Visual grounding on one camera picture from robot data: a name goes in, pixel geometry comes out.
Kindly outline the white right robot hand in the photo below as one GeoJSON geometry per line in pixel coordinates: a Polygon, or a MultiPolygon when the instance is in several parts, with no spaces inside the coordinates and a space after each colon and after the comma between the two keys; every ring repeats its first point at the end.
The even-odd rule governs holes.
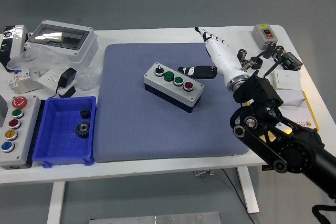
{"type": "Polygon", "coordinates": [[[237,56],[226,41],[202,28],[195,27],[195,30],[203,37],[206,51],[214,65],[179,67],[178,71],[194,79],[214,79],[220,74],[224,77],[227,90],[235,91],[249,78],[249,75],[241,70],[237,56]]]}

